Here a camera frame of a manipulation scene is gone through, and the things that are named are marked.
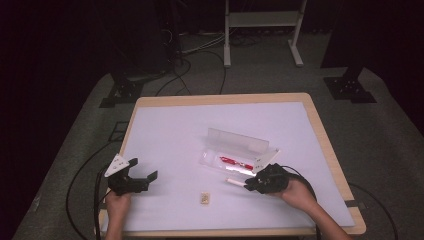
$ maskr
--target red pen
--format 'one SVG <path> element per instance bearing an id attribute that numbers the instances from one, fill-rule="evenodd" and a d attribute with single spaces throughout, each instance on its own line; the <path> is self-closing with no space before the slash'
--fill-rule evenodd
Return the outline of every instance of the red pen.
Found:
<path id="1" fill-rule="evenodd" d="M 223 162 L 226 162 L 226 163 L 229 163 L 229 164 L 233 164 L 233 165 L 239 165 L 239 166 L 244 167 L 244 168 L 247 168 L 249 170 L 253 170 L 253 167 L 251 165 L 249 165 L 249 164 L 242 163 L 242 162 L 237 162 L 236 160 L 231 159 L 231 158 L 227 158 L 227 157 L 220 157 L 220 159 Z"/>

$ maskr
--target white metal stand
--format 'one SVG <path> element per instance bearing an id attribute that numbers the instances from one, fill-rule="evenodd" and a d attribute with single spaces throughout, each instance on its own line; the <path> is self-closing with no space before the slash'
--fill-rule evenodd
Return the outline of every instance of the white metal stand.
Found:
<path id="1" fill-rule="evenodd" d="M 307 0 L 302 0 L 299 11 L 285 12 L 237 12 L 230 13 L 229 0 L 225 1 L 225 44 L 224 66 L 231 66 L 230 27 L 294 26 L 293 38 L 288 40 L 290 51 L 297 67 L 303 66 L 296 43 L 306 8 Z"/>

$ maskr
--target human arm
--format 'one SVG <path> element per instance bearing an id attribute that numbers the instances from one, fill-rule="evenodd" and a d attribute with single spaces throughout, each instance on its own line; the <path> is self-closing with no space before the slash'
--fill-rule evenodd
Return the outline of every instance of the human arm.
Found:
<path id="1" fill-rule="evenodd" d="M 352 239 L 318 204 L 305 184 L 298 179 L 291 178 L 285 190 L 278 193 L 272 193 L 271 195 L 281 198 L 290 206 L 308 214 L 318 225 L 326 239 Z"/>
<path id="2" fill-rule="evenodd" d="M 131 205 L 131 194 L 116 195 L 114 191 L 106 196 L 106 209 L 109 216 L 105 240 L 121 240 L 125 218 Z"/>

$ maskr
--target floor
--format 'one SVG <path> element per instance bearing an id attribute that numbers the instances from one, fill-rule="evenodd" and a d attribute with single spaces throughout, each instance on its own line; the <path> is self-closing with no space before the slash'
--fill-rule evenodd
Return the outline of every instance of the floor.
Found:
<path id="1" fill-rule="evenodd" d="M 323 78 L 341 76 L 345 69 L 320 68 L 330 34 L 300 35 L 302 68 L 293 62 L 287 45 L 289 37 L 281 34 L 234 39 L 232 65 L 227 69 L 222 64 L 221 43 L 206 49 L 207 52 L 185 56 L 183 64 L 177 61 L 175 65 L 175 72 L 184 82 L 170 72 L 147 82 L 141 96 L 310 94 L 346 179 L 360 187 L 352 185 L 351 190 L 360 203 L 367 232 L 355 239 L 394 238 L 390 220 L 379 202 L 390 213 L 400 239 L 421 239 L 424 235 L 422 135 L 391 97 L 384 81 L 367 69 L 359 81 L 377 103 L 353 104 L 332 98 Z M 183 49 L 190 50 L 213 39 L 209 35 L 182 36 Z M 129 121 L 134 107 L 133 103 L 127 103 L 99 108 L 112 86 L 110 75 L 99 79 L 14 239 L 34 239 L 34 236 L 46 240 L 81 239 L 68 219 L 67 203 L 75 227 L 87 239 L 94 239 L 92 203 L 96 174 L 119 152 L 121 142 L 108 142 L 108 139 L 117 122 Z"/>

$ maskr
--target dark background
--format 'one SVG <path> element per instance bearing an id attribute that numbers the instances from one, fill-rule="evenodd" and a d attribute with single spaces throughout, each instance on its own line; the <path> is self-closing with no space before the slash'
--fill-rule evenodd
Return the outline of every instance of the dark background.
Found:
<path id="1" fill-rule="evenodd" d="M 160 28 L 173 26 L 169 2 L 1 2 L 1 239 L 13 236 L 97 81 L 134 68 L 167 70 L 172 56 L 165 53 L 169 49 L 163 48 Z M 223 29 L 224 1 L 182 2 L 185 6 L 176 4 L 180 31 Z M 298 4 L 246 3 L 251 10 Z M 231 1 L 233 10 L 244 4 Z M 418 0 L 310 0 L 302 31 L 333 30 L 322 67 L 347 66 L 353 56 L 361 59 L 423 133 L 424 25 L 419 6 Z"/>

